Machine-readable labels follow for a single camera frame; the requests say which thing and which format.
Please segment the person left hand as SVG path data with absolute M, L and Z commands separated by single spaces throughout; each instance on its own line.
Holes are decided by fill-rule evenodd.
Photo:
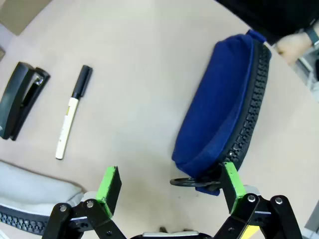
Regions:
M 311 47 L 312 42 L 305 32 L 285 36 L 275 44 L 275 50 L 289 65 L 294 64 Z

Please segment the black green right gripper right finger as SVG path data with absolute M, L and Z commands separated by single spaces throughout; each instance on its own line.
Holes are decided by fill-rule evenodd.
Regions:
M 231 162 L 221 165 L 219 183 L 230 216 L 215 234 L 215 239 L 240 239 L 249 226 L 260 229 L 266 239 L 301 239 L 302 234 L 287 197 L 275 195 L 270 200 L 247 193 Z

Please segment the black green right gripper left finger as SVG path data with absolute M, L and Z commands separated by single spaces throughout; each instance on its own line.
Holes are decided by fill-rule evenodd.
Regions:
M 80 239 L 94 231 L 100 239 L 124 239 L 112 220 L 122 182 L 117 166 L 108 167 L 95 197 L 72 207 L 67 203 L 54 206 L 44 230 L 46 239 Z

